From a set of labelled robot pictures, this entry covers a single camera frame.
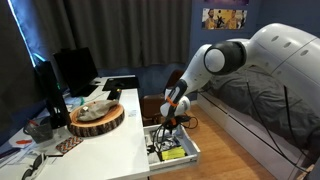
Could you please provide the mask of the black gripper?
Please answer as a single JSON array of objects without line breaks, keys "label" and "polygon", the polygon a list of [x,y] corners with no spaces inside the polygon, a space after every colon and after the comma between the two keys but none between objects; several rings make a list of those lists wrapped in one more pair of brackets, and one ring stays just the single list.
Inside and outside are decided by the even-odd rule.
[{"label": "black gripper", "polygon": [[178,115],[168,121],[165,121],[163,123],[163,126],[165,129],[167,130],[173,130],[174,128],[176,128],[179,124],[183,123],[183,122],[188,122],[191,119],[190,116],[187,115]]}]

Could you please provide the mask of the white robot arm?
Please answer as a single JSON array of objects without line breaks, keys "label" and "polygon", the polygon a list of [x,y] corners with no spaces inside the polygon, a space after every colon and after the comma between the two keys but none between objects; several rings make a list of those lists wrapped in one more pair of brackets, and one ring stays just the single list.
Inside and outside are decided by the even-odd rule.
[{"label": "white robot arm", "polygon": [[320,38],[281,23],[264,26],[249,39],[204,44],[160,107],[168,120],[186,111],[181,99],[212,76],[258,66],[320,111]]}]

